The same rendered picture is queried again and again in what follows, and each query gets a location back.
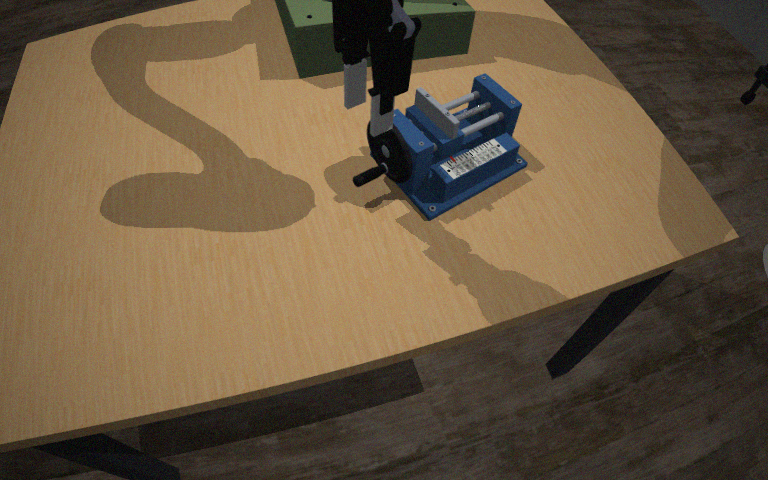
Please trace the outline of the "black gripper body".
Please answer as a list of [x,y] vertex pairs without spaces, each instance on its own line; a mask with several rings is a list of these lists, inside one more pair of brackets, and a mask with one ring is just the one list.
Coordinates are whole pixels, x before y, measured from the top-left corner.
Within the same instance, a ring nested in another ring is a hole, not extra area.
[[[372,2],[372,10],[373,10],[374,27],[380,27],[390,23],[392,21],[392,17],[390,15],[392,14],[392,11],[393,11],[392,0],[371,0],[371,2]],[[403,8],[404,0],[398,0],[398,2]],[[360,10],[359,10],[359,0],[357,0],[355,16],[357,16],[360,19],[363,19],[362,14],[360,13]]]

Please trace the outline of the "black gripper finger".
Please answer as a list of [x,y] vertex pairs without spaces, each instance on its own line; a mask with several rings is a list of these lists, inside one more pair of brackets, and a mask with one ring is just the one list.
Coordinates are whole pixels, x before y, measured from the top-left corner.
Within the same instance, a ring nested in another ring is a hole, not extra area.
[[337,53],[343,53],[344,106],[347,110],[366,102],[365,58],[370,56],[366,51],[369,37],[364,35],[363,19],[355,16],[356,4],[357,0],[332,0],[334,48]]
[[373,137],[393,128],[395,96],[409,89],[415,39],[422,26],[419,18],[409,18],[398,0],[392,3],[393,21],[374,27],[371,0],[359,0],[364,34],[370,45],[373,88],[368,93]]

